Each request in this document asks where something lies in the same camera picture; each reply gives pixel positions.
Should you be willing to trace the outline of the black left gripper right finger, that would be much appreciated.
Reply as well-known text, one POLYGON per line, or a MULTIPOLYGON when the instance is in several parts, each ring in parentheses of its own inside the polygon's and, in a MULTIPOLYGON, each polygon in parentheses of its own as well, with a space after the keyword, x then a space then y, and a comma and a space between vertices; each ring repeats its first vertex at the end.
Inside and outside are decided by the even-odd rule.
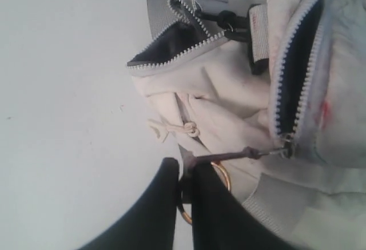
POLYGON ((270 249, 270 233, 246 213, 209 164, 193 171, 194 249, 270 249))

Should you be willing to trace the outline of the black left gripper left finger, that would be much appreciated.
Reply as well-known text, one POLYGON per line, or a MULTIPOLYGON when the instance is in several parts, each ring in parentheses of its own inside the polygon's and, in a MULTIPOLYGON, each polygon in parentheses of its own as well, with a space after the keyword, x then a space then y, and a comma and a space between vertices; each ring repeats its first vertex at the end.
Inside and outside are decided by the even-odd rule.
POLYGON ((135 204, 82 249, 173 249, 179 164, 164 158, 135 204))

